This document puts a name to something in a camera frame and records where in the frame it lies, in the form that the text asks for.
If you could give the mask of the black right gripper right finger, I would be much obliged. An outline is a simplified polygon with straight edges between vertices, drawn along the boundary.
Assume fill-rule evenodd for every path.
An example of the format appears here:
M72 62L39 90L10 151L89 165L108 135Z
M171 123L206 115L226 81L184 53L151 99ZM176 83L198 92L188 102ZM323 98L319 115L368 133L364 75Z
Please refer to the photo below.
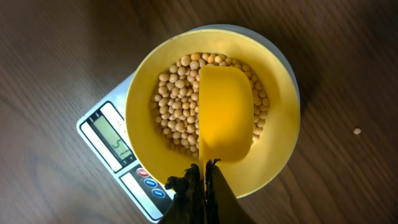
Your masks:
M219 159L206 163L206 220L208 224L256 224L240 206L228 182L216 165Z

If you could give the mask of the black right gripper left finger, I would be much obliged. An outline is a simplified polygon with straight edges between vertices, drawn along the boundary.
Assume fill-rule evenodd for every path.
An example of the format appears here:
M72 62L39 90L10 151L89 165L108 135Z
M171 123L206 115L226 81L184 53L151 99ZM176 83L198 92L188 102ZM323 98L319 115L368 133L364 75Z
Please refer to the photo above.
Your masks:
M175 192L170 207L160 219L161 224L204 224L204 179L197 164L184 170L183 177L170 176L166 190Z

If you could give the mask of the yellow plastic measuring scoop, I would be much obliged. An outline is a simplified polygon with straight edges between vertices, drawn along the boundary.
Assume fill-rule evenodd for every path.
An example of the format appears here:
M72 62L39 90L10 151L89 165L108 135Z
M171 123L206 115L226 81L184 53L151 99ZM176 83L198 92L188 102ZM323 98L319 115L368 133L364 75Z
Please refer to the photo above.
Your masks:
M218 159L226 180L235 180L252 143L254 105L247 76L234 67L204 66L199 91L199 155Z

